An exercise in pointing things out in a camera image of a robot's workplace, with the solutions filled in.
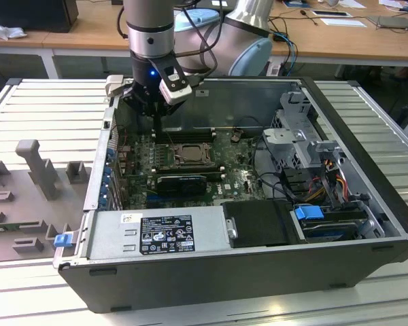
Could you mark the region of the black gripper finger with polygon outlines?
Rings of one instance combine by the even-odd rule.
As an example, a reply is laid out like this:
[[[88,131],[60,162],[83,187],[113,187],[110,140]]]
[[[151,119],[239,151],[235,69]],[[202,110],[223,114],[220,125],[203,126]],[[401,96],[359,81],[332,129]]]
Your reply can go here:
[[[125,86],[122,100],[137,115],[152,119],[152,138],[159,139],[159,91],[149,86]]]
[[[181,106],[183,105],[183,102],[170,105],[166,102],[159,102],[158,104],[158,142],[160,143],[162,141],[163,135],[164,135],[164,129],[163,129],[163,118],[165,116],[170,116],[173,115]]]

